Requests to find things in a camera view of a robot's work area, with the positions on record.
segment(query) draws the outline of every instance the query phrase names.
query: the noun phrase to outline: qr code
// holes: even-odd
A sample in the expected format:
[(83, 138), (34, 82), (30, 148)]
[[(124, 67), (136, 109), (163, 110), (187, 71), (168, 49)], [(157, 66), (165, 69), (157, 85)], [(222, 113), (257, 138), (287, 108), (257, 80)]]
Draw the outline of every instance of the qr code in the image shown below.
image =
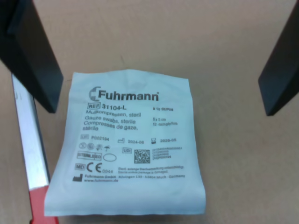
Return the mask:
[(150, 150), (135, 149), (134, 163), (150, 163)]

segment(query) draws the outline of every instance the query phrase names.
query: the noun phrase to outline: red plastic part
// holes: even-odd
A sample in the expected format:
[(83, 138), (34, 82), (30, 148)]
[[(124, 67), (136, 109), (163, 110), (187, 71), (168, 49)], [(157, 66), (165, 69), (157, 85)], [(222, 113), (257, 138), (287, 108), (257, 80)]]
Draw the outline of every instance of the red plastic part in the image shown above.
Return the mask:
[(30, 224), (58, 224), (57, 217), (44, 216), (44, 201), (49, 186), (29, 191), (32, 220)]

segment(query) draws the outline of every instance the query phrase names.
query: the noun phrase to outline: ce mark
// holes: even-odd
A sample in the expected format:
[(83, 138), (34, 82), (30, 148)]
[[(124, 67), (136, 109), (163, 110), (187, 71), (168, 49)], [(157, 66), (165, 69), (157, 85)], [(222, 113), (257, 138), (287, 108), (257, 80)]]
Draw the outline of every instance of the ce mark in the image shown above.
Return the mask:
[[(92, 172), (92, 170), (89, 168), (89, 166), (92, 165), (92, 164), (93, 164), (93, 162), (90, 162), (90, 163), (88, 163), (87, 166), (86, 166), (86, 169), (87, 169), (89, 172)], [(102, 165), (102, 163), (100, 162), (100, 163), (98, 163), (98, 164), (95, 166), (95, 170), (98, 171), (99, 173), (101, 173), (101, 171), (100, 171), (100, 169), (101, 169), (101, 165)]]

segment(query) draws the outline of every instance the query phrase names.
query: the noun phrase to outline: white paper package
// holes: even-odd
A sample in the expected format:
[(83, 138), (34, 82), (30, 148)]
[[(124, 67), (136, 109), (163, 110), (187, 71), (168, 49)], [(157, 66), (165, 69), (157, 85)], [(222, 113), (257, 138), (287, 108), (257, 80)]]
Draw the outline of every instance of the white paper package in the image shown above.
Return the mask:
[(74, 73), (45, 215), (200, 214), (205, 204), (188, 79)]

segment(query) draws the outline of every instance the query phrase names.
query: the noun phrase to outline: black plastic piece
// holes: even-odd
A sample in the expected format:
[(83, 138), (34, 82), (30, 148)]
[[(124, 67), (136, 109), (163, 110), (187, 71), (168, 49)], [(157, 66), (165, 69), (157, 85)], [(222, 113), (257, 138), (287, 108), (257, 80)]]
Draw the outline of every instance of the black plastic piece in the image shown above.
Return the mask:
[(48, 112), (56, 111), (63, 76), (32, 0), (0, 0), (0, 58)]
[(268, 116), (274, 115), (299, 91), (299, 3), (280, 35), (259, 77), (259, 86)]

